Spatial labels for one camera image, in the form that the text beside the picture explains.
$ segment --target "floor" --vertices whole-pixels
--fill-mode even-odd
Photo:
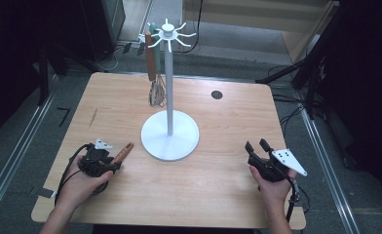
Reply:
[[[180,9],[179,2],[171,1],[169,6]],[[179,25],[178,11],[164,8],[169,1],[125,0],[124,3],[127,17],[128,12],[136,13],[142,20],[140,25],[132,26],[135,29],[127,35],[135,37],[135,32],[143,30],[146,21],[164,22],[165,16],[162,15],[167,15]],[[132,10],[128,10],[130,4],[135,5]],[[125,27],[129,28],[128,25],[131,24],[126,21]],[[226,37],[227,33],[216,30],[240,31],[251,36],[243,41],[234,36]],[[193,53],[174,55],[175,75],[253,82],[291,64],[278,31],[205,23],[200,26],[200,35],[199,46]],[[261,43],[252,41],[259,36],[264,39]],[[121,39],[119,43],[123,46],[134,42],[129,52],[118,51],[115,57],[99,64],[115,66],[109,72],[145,72],[144,56],[139,53],[134,37]],[[0,131],[0,175],[13,172],[5,180],[0,176],[0,183],[8,185],[0,190],[0,233],[36,233],[40,230],[42,223],[30,219],[37,198],[32,191],[43,186],[91,74],[76,62],[70,61],[69,65],[71,69],[67,76],[55,76],[52,80],[51,99],[45,105],[36,106],[36,91]],[[301,105],[298,101],[281,101],[282,98],[293,100],[305,96],[304,90],[296,91],[291,87],[290,80],[290,75],[285,76],[271,83],[270,87],[276,95],[279,118],[283,120],[292,116],[287,125],[282,124],[286,145],[309,173],[307,177],[298,178],[305,191],[301,194],[300,205],[304,208],[307,226],[295,233],[382,233],[382,189],[379,182],[366,172],[353,172],[344,167],[336,139],[323,118],[310,121],[304,112],[294,112]],[[64,118],[63,108],[70,109],[67,118]],[[35,118],[34,113],[43,118]],[[29,130],[28,123],[34,123],[34,128]],[[22,138],[23,133],[29,133],[29,138]],[[91,231],[89,224],[71,225],[72,233]]]

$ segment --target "stand pole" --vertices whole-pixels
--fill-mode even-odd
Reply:
[[[169,50],[168,41],[164,42],[165,69],[166,69],[166,95],[167,95],[167,123],[168,135],[172,136],[172,53]]]

